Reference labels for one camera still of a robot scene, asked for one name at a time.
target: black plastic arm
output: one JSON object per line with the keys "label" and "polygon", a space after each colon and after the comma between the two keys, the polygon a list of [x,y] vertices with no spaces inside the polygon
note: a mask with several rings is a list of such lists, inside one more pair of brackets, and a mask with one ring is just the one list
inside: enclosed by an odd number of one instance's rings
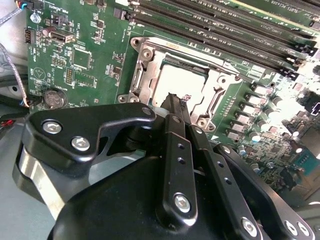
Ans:
{"label": "black plastic arm", "polygon": [[[110,148],[115,137],[128,126],[150,127],[156,114],[142,103],[125,103],[95,107],[77,107],[39,111],[25,123],[22,143],[33,157],[67,175],[81,176],[88,172],[98,155],[101,138]],[[46,122],[58,123],[62,130],[51,134],[44,130]],[[72,139],[88,140],[85,151],[72,146]]]}
{"label": "black plastic arm", "polygon": [[308,224],[231,147],[219,144],[213,150],[225,158],[242,194],[257,205],[263,229],[271,239],[315,239]]}

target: white connector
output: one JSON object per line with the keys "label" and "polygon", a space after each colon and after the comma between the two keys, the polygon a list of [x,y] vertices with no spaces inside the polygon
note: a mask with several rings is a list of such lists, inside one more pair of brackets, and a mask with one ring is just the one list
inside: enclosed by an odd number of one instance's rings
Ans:
{"label": "white connector", "polygon": [[115,0],[115,3],[121,4],[123,6],[129,6],[128,0]]}

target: screw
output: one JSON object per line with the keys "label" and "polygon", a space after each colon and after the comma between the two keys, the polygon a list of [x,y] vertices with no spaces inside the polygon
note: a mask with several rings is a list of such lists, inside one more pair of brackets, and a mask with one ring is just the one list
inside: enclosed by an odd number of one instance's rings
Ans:
{"label": "screw", "polygon": [[200,128],[198,128],[197,126],[194,127],[194,130],[198,133],[198,134],[202,134],[202,131]]}
{"label": "screw", "polygon": [[129,101],[130,103],[137,103],[139,100],[137,99],[137,97],[131,97]]}
{"label": "screw", "polygon": [[30,20],[35,24],[41,23],[41,17],[35,12],[31,14]]}
{"label": "screw", "polygon": [[174,196],[174,203],[177,208],[183,213],[188,213],[191,209],[190,202],[185,196],[181,194],[177,194]]}
{"label": "screw", "polygon": [[153,56],[153,52],[149,49],[144,49],[142,50],[142,56],[146,59],[146,60],[150,60]]}
{"label": "screw", "polygon": [[249,219],[247,219],[246,217],[243,217],[241,223],[242,223],[243,228],[252,237],[255,238],[258,235],[257,228],[255,227],[255,225]]}
{"label": "screw", "polygon": [[62,127],[59,123],[54,121],[47,121],[42,125],[44,131],[49,134],[58,134],[61,132]]}
{"label": "screw", "polygon": [[76,136],[75,138],[73,138],[71,141],[71,145],[75,149],[82,152],[87,151],[90,148],[89,141],[82,136]]}
{"label": "screw", "polygon": [[307,237],[310,236],[310,232],[308,231],[308,229],[301,223],[301,222],[297,222],[298,227],[300,228],[300,230],[303,232],[304,235],[306,235]]}
{"label": "screw", "polygon": [[222,148],[227,154],[231,153],[230,149],[227,148],[226,146],[222,146]]}
{"label": "screw", "polygon": [[199,127],[202,128],[202,127],[204,127],[205,125],[206,125],[206,121],[205,121],[205,120],[199,120],[199,121],[198,121],[198,126],[199,126]]}
{"label": "screw", "polygon": [[151,115],[151,114],[152,114],[151,111],[150,111],[150,109],[147,108],[147,107],[143,107],[143,108],[142,108],[142,112],[144,112],[144,113],[147,114],[147,115]]}
{"label": "screw", "polygon": [[284,221],[286,228],[292,233],[294,236],[298,236],[298,231],[289,221]]}

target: green circuit board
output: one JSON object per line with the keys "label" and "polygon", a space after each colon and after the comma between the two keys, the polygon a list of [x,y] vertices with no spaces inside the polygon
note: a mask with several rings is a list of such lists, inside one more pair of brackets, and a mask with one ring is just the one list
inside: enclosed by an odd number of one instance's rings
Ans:
{"label": "green circuit board", "polygon": [[[115,0],[100,2],[104,4],[97,6],[95,0],[44,1],[44,9],[35,11],[41,17],[40,23],[32,22],[30,16],[34,13],[32,11],[28,12],[27,29],[31,31],[31,34],[34,34],[32,42],[28,46],[28,88],[31,95],[43,96],[46,90],[54,88],[66,94],[66,108],[117,104],[119,95],[128,94],[135,71],[138,52],[130,45],[130,40],[133,37],[159,37],[178,45],[192,46],[199,52],[207,53],[204,46],[194,44],[184,37],[155,27],[132,24],[125,19],[114,16],[115,9],[132,11],[130,6],[120,5]],[[151,2],[170,11],[182,12],[178,7],[160,0],[152,0]],[[195,2],[201,4],[203,8],[212,8],[207,1],[198,0]],[[275,3],[276,1],[230,0],[212,2],[232,6],[310,36],[319,34],[318,31],[309,27],[310,22],[319,15],[306,13],[305,11],[296,12],[289,6],[284,7],[283,4]],[[190,12],[183,11],[183,14],[188,16]],[[71,42],[62,44],[43,33],[43,29],[52,25],[53,16],[62,16],[63,24],[60,26],[58,23],[58,26],[55,27],[64,31],[63,33],[71,34],[73,38]],[[178,22],[161,15],[154,15],[153,18],[186,30]],[[260,27],[254,21],[251,24]],[[293,39],[290,34],[286,35],[285,32],[281,37],[288,40]],[[300,41],[301,44],[307,44],[308,42],[309,40],[305,38]],[[241,57],[227,54],[218,48],[213,48],[209,54],[227,60],[249,79],[264,86],[272,86],[274,90],[272,94],[265,96],[267,99],[285,94],[296,101],[302,98],[301,94],[304,91],[314,86],[319,80],[317,76],[312,74],[310,77],[300,77],[296,81],[291,81],[268,67],[264,68]],[[286,61],[281,62],[281,64],[285,67],[291,66]],[[274,125],[275,132],[262,132],[256,125],[256,120],[264,116],[257,113],[253,115],[251,124],[246,126],[246,130],[239,139],[234,140],[226,135],[226,129],[230,127],[230,122],[235,119],[235,113],[239,110],[240,104],[245,102],[246,94],[252,92],[251,84],[251,82],[242,81],[228,88],[212,120],[216,129],[214,132],[208,133],[207,137],[212,143],[222,142],[235,148],[239,145],[252,148],[252,154],[247,154],[243,158],[249,164],[259,163],[262,178],[278,190],[282,188],[279,185],[279,179],[281,178],[279,172],[285,167],[298,168],[299,166],[296,166],[295,163],[300,159],[300,155],[292,152],[290,145],[283,141],[280,135],[281,122]],[[269,104],[269,101],[266,101],[258,107],[262,111]],[[30,111],[36,112],[48,109],[50,108],[42,102],[32,106]],[[283,120],[291,121],[294,118],[294,115],[286,115]],[[304,116],[301,118],[303,119],[298,120],[304,121],[307,127],[320,128],[320,125],[315,126],[314,124],[316,117]],[[252,142],[247,134],[253,130],[261,136],[261,141],[258,143]],[[319,165],[319,161],[315,161],[314,158],[311,161],[313,162],[312,169]],[[273,168],[267,167],[270,162],[274,163]],[[308,175],[310,172],[310,169],[308,169],[305,174]]]}

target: motherboard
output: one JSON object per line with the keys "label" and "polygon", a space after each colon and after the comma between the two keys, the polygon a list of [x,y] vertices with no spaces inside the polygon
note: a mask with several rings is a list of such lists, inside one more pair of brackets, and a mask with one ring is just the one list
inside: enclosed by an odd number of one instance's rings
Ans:
{"label": "motherboard", "polygon": [[276,191],[320,186],[320,1],[30,0],[30,111],[168,93]]}

